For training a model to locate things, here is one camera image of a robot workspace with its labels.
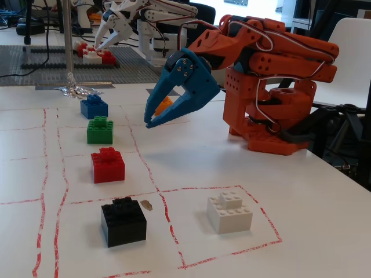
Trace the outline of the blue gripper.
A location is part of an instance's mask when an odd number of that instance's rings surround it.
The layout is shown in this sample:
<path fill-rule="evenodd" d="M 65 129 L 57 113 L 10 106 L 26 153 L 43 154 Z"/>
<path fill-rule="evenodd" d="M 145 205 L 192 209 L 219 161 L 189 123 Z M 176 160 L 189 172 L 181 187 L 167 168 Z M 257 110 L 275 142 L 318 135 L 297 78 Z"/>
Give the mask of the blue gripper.
<path fill-rule="evenodd" d="M 175 86 L 182 86 L 185 89 L 184 94 L 153 118 L 157 105 Z M 169 56 L 162 75 L 147 100 L 144 112 L 146 127 L 157 127 L 195 112 L 203 108 L 219 91 L 206 60 L 182 48 Z"/>

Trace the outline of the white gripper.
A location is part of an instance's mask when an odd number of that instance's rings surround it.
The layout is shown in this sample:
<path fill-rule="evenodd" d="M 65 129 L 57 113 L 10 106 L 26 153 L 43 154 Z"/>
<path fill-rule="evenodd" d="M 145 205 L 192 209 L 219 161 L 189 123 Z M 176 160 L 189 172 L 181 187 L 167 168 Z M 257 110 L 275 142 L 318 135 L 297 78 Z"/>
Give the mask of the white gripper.
<path fill-rule="evenodd" d="M 103 50 L 120 41 L 126 41 L 137 31 L 139 11 L 145 6 L 145 1 L 103 1 L 103 17 L 95 36 L 97 50 Z M 102 41 L 108 30 L 113 30 L 110 36 Z"/>

